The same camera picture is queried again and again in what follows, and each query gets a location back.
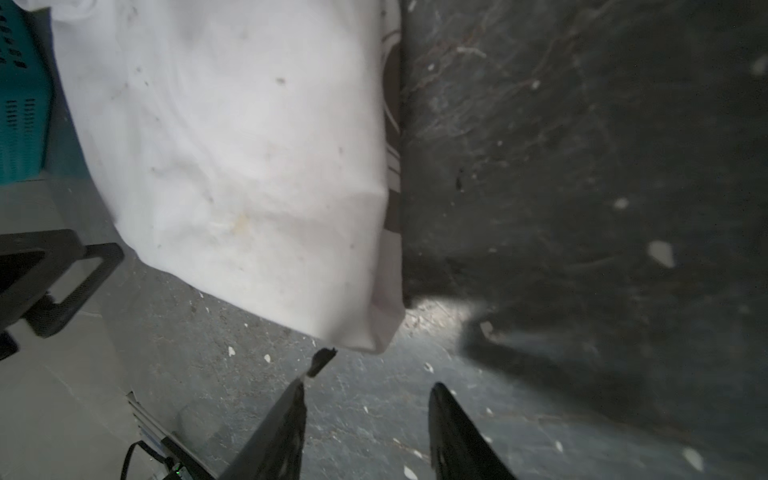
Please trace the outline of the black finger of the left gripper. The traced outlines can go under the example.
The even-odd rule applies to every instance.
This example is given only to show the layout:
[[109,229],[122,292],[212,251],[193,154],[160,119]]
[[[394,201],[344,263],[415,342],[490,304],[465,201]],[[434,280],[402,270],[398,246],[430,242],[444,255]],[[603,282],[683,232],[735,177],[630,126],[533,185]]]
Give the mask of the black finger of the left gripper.
[[[96,268],[61,301],[50,294],[76,263],[97,259]],[[19,346],[8,328],[26,321],[36,336],[61,332],[124,259],[117,243],[84,245],[69,229],[1,236],[1,358]]]

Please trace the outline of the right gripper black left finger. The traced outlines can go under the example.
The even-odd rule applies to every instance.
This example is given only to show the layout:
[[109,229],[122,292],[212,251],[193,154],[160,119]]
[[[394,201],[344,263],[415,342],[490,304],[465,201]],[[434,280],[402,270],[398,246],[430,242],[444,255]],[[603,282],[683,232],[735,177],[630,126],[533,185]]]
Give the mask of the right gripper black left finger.
[[299,479],[306,420],[305,384],[296,379],[219,479]]

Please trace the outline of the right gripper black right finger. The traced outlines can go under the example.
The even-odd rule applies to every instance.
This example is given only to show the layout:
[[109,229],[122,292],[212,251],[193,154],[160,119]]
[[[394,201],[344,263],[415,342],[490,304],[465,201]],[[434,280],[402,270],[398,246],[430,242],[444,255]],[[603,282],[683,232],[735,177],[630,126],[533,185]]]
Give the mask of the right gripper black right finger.
[[441,382],[430,390],[428,426],[431,466],[437,479],[516,479]]

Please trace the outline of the white tank top navy trim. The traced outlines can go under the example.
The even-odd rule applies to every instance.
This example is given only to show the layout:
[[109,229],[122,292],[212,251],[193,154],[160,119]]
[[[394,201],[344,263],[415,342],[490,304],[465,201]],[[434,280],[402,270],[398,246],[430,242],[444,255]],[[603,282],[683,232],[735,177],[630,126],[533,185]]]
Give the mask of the white tank top navy trim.
[[146,265],[380,353],[404,315],[396,1],[24,1]]

